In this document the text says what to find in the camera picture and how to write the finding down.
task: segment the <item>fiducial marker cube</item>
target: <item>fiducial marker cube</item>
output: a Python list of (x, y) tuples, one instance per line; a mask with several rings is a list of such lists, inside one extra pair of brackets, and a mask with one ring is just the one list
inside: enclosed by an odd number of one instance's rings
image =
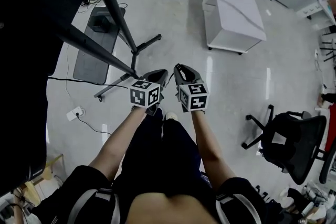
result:
[(205, 83), (180, 85), (178, 90), (178, 100), (188, 111), (207, 109), (209, 91)]
[(130, 87), (131, 104), (141, 108), (149, 108), (160, 99), (160, 84), (135, 80)]

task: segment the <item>gray floor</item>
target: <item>gray floor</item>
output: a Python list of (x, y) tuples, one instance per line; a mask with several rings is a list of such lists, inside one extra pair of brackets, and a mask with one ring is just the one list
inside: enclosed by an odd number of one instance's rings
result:
[[(141, 52), (137, 71), (139, 74), (154, 69), (173, 71), (177, 63), (198, 70), (211, 91), (206, 117), (223, 149), (223, 156), (234, 172), (248, 178), (253, 185), (261, 185), (274, 197), (286, 186), (293, 186), (291, 178), (276, 166), (256, 156), (256, 148), (245, 151), (240, 144), (259, 132), (246, 114), (253, 114), (265, 123), (268, 104), (276, 113), (294, 110), (314, 113), (321, 85), (321, 74), (314, 66), (314, 51), (318, 47), (318, 34), (311, 29), (307, 19), (277, 2), (256, 0), (262, 16), (267, 42), (255, 46), (239, 56), (222, 50), (208, 51), (205, 41), (202, 0), (118, 0), (127, 3), (125, 19), (135, 42), (147, 41), (162, 34), (161, 41)], [(92, 7), (77, 14), (73, 24), (84, 31)], [(56, 77), (67, 74), (67, 45), (65, 44), (55, 72)], [(72, 77), (78, 50), (68, 48), (69, 75)], [(129, 48), (118, 40), (113, 53), (130, 65)], [(122, 72), (111, 68), (107, 83), (120, 77)], [(80, 105), (87, 121), (96, 129), (102, 124), (113, 130), (129, 113), (128, 91), (113, 89), (99, 103), (93, 95), (102, 87), (83, 83), (48, 82), (49, 148), (65, 156), (69, 175), (78, 165), (88, 164), (98, 153), (106, 135), (93, 132), (85, 124), (69, 122), (66, 113)], [(163, 92), (165, 111), (174, 111), (194, 138), (191, 116), (182, 113), (175, 97), (174, 80)], [(320, 163), (314, 166), (309, 178), (315, 178)]]

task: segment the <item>white cabinet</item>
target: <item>white cabinet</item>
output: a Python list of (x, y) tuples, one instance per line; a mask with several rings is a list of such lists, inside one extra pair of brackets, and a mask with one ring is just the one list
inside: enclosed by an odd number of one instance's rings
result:
[(208, 47), (246, 53), (266, 40), (255, 0), (203, 0)]

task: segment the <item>white sneaker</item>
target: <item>white sneaker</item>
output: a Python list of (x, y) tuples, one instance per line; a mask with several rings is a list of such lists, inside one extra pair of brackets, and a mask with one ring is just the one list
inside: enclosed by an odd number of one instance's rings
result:
[(165, 116), (165, 120), (175, 120), (175, 121), (178, 121), (178, 117), (177, 115), (174, 113), (174, 112), (167, 112), (166, 116)]

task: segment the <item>tripod stand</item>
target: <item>tripod stand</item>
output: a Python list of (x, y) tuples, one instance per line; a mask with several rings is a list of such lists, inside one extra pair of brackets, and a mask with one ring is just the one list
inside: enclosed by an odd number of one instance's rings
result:
[[(127, 24), (124, 20), (121, 9), (118, 5), (117, 0), (103, 0), (108, 12), (113, 18), (115, 24), (120, 27), (122, 34), (119, 34), (121, 39), (130, 47), (132, 56), (131, 66), (127, 66), (125, 63), (120, 61), (117, 57), (113, 56), (98, 43), (92, 40), (90, 37), (82, 33), (72, 24), (65, 24), (59, 18), (52, 18), (50, 20), (51, 27), (53, 32), (58, 36), (62, 41), (78, 48), (79, 50), (113, 66), (125, 72), (118, 80), (113, 82), (113, 85), (119, 84), (120, 82), (133, 77), (135, 79), (139, 78), (135, 70), (136, 58), (139, 53), (147, 48), (150, 44), (161, 39), (161, 35), (158, 34), (149, 41), (142, 43), (139, 46), (136, 46), (132, 35), (127, 27)], [(98, 98), (100, 102), (103, 100), (103, 94), (113, 88), (114, 86), (108, 86), (94, 95), (95, 98)]]

